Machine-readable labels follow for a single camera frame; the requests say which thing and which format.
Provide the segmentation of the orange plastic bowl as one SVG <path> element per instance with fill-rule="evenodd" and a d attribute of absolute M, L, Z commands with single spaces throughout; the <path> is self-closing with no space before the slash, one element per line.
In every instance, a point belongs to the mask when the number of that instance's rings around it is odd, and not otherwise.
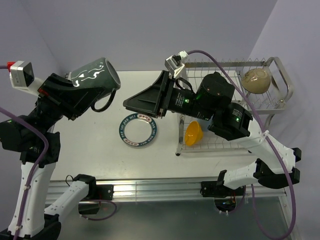
<path fill-rule="evenodd" d="M 184 135 L 185 144 L 188 147 L 191 147 L 199 143 L 202 140 L 203 136 L 204 136 L 204 133 L 202 131 L 200 124 L 197 121 L 192 121 L 188 125 L 185 131 L 185 135 Z"/>

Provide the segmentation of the beige floral ceramic bowl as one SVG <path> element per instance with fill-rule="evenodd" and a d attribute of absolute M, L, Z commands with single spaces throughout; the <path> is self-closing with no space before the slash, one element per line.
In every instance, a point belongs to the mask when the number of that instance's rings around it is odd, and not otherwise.
<path fill-rule="evenodd" d="M 263 68 L 255 68 L 244 74 L 241 84 L 250 93 L 263 94 L 270 87 L 271 77 Z"/>

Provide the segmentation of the blue plastic cup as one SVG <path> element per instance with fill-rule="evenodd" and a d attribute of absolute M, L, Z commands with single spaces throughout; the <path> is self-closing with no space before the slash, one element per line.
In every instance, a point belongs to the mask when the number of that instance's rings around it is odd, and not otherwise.
<path fill-rule="evenodd" d="M 199 122 L 199 125 L 201 126 L 201 129 L 203 132 L 209 131 L 208 126 L 210 125 L 210 121 L 200 119 L 198 122 Z"/>

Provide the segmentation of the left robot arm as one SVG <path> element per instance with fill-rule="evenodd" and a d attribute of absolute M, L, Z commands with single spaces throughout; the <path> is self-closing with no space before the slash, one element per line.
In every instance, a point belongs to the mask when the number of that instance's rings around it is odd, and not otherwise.
<path fill-rule="evenodd" d="M 59 159 L 60 133 L 50 132 L 63 117 L 75 120 L 104 98 L 113 99 L 121 82 L 116 73 L 95 69 L 73 73 L 70 79 L 51 74 L 46 80 L 30 73 L 10 73 L 12 86 L 37 96 L 28 115 L 9 114 L 0 124 L 0 141 L 5 150 L 20 153 L 21 184 L 16 209 L 3 240 L 56 240 L 65 217 L 81 200 L 99 202 L 96 179 L 77 175 L 69 188 L 46 206 L 47 192 Z"/>

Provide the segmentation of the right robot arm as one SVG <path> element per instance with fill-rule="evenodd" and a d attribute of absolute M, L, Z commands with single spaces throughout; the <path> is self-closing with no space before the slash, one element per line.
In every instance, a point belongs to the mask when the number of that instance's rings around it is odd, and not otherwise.
<path fill-rule="evenodd" d="M 126 99 L 123 106 L 154 118 L 171 111 L 209 121 L 210 132 L 243 146 L 257 157 L 248 166 L 222 170 L 215 182 L 201 189 L 205 197 L 241 194 L 244 186 L 256 183 L 270 189 L 298 184 L 301 173 L 296 163 L 301 159 L 301 150 L 284 146 L 262 130 L 256 117 L 232 101 L 234 92 L 234 85 L 218 72 L 206 75 L 194 91 L 186 79 L 170 78 L 167 71 L 162 71 L 150 87 Z"/>

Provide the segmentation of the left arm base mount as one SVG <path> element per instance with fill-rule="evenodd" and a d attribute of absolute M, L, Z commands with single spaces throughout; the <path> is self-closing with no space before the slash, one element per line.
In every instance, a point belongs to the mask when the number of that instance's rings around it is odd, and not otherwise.
<path fill-rule="evenodd" d="M 113 184 L 97 185 L 97 195 L 99 200 L 111 201 L 114 195 L 114 185 Z"/>

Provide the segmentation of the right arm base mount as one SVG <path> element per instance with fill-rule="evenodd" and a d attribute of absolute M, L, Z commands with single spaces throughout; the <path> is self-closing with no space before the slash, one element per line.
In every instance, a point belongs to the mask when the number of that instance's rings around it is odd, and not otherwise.
<path fill-rule="evenodd" d="M 223 185 L 217 185 L 217 181 L 202 181 L 200 194 L 204 198 L 227 198 L 234 196 L 243 196 L 246 190 L 245 186 L 231 189 Z"/>

